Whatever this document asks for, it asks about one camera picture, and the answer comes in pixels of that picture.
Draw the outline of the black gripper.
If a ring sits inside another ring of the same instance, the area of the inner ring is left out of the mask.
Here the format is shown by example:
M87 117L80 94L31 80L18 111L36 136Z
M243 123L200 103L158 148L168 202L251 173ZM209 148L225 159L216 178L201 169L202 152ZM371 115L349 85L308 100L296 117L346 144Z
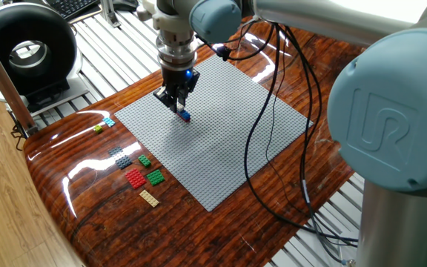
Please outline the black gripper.
M193 92L200 73L195 69L169 70L162 68L163 86L157 88L153 95L172 112L177 112L178 103L186 106L186 99L189 93Z

